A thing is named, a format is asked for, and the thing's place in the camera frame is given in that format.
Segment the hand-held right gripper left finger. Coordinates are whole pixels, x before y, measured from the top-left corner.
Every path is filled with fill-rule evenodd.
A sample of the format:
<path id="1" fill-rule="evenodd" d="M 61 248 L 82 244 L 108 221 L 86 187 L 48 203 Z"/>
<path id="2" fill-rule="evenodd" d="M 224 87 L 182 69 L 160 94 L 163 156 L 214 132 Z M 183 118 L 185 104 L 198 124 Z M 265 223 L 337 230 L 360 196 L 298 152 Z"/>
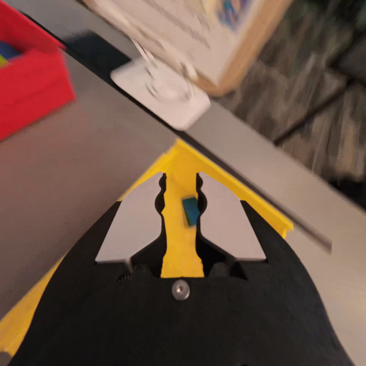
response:
<path id="1" fill-rule="evenodd" d="M 95 258 L 97 264 L 122 263 L 129 272 L 148 267 L 154 277 L 162 273 L 167 233 L 162 211 L 167 176 L 158 172 L 122 200 Z"/>

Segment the wooden framed instruction sign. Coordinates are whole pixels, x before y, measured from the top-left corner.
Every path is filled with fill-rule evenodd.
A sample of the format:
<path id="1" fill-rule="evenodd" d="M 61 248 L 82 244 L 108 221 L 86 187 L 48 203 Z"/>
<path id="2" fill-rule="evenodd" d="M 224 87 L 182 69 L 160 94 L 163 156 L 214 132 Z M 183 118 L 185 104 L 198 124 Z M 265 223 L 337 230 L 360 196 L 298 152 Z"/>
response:
<path id="1" fill-rule="evenodd" d="M 292 1 L 84 0 L 209 96 L 236 89 Z"/>

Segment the blue rectangular block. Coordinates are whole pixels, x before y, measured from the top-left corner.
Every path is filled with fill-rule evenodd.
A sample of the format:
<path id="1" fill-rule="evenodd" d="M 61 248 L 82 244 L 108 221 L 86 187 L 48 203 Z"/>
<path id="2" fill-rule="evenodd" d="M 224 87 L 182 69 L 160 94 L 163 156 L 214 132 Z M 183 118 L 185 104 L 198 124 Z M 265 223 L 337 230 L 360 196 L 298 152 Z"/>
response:
<path id="1" fill-rule="evenodd" d="M 182 206 L 185 213 L 185 218 L 188 227 L 194 227 L 197 225 L 197 221 L 200 215 L 198 209 L 198 199 L 195 196 L 187 197 L 182 200 Z"/>

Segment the red plastic bin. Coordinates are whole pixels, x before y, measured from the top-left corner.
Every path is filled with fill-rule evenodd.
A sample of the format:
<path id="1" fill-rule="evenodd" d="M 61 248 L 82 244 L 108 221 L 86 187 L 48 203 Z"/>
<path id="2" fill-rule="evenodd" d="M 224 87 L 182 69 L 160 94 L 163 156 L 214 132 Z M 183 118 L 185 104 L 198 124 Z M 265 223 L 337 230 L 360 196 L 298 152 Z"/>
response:
<path id="1" fill-rule="evenodd" d="M 66 47 L 18 10 L 0 2 L 1 41 L 20 55 L 0 71 L 0 139 L 76 99 Z"/>

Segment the blue wooden block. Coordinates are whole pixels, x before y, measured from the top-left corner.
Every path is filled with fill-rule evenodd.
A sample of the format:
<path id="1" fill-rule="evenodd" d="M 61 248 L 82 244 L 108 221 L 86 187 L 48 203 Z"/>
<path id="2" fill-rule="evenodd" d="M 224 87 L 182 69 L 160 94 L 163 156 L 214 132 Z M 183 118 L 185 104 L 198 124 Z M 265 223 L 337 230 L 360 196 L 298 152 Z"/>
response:
<path id="1" fill-rule="evenodd" d="M 20 56 L 20 52 L 17 51 L 11 44 L 4 41 L 0 41 L 0 55 L 6 60 L 11 60 L 15 57 Z"/>

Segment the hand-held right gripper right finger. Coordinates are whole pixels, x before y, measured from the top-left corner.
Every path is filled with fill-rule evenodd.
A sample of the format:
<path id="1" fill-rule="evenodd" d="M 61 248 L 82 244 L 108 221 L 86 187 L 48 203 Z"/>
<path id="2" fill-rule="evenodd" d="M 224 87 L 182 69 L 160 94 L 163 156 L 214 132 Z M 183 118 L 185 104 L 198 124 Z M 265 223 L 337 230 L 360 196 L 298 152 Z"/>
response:
<path id="1" fill-rule="evenodd" d="M 212 271 L 246 277 L 241 263 L 266 262 L 265 252 L 239 197 L 205 172 L 196 175 L 196 253 L 204 276 Z"/>

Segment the black table strip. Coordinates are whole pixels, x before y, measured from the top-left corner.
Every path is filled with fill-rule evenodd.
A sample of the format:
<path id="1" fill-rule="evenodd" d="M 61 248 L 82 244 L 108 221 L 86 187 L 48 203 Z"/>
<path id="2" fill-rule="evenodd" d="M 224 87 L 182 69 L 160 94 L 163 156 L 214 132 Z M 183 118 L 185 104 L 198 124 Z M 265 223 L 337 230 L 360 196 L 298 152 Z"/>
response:
<path id="1" fill-rule="evenodd" d="M 258 193 L 261 198 L 264 198 L 267 203 L 273 204 L 274 208 L 279 209 L 280 213 L 287 213 L 279 205 L 275 204 L 271 199 L 269 199 L 260 190 L 258 190 L 257 187 L 245 180 L 244 177 L 239 175 L 239 173 L 232 169 L 228 164 L 223 162 L 222 159 L 214 155 L 210 150 L 206 149 L 202 144 L 200 144 L 197 140 L 191 137 L 188 133 L 176 130 L 173 127 L 169 126 L 161 118 L 159 118 L 157 115 L 155 115 L 153 112 L 151 112 L 141 103 L 139 103 L 136 99 L 134 99 L 124 90 L 118 87 L 116 83 L 112 81 L 109 72 L 112 71 L 112 66 L 131 66 L 132 61 L 127 55 L 125 55 L 120 50 L 115 48 L 111 43 L 100 37 L 97 33 L 92 31 L 86 31 L 83 34 L 71 37 L 66 41 L 62 40 L 49 30 L 47 30 L 39 22 L 35 21 L 31 16 L 27 15 L 25 12 L 20 12 L 35 25 L 39 26 L 42 30 L 45 30 L 57 41 L 60 41 L 61 45 L 66 47 L 66 53 L 69 56 L 71 56 L 84 67 L 89 69 L 100 79 L 105 81 L 108 85 L 112 86 L 115 90 L 122 94 L 123 97 L 130 100 L 131 103 L 133 103 L 137 108 L 142 110 L 146 115 L 149 115 L 153 120 L 159 122 L 161 125 L 172 131 L 177 137 L 188 143 L 191 147 L 193 147 L 199 153 L 208 158 L 210 162 L 216 163 L 219 167 L 223 168 L 224 171 L 239 179 L 240 182 L 248 185 L 249 188 L 253 189 L 255 193 Z"/>

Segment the yellow plastic bin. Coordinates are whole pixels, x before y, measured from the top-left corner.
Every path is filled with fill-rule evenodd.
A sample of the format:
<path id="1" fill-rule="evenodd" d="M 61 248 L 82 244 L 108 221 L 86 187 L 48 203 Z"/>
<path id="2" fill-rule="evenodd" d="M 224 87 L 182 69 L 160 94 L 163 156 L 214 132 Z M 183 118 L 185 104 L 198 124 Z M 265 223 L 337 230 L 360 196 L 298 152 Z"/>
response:
<path id="1" fill-rule="evenodd" d="M 162 278 L 203 277 L 202 262 L 195 251 L 195 226 L 189 227 L 182 200 L 196 193 L 196 173 L 205 172 L 229 188 L 238 198 L 247 201 L 282 238 L 294 229 L 293 223 L 267 201 L 254 193 L 211 159 L 189 144 L 177 139 L 138 180 L 119 198 L 121 201 L 138 185 L 157 172 L 167 175 L 163 216 L 167 230 L 167 252 L 163 259 Z M 29 329 L 40 298 L 64 256 L 2 318 L 0 323 L 1 355 L 14 356 Z"/>

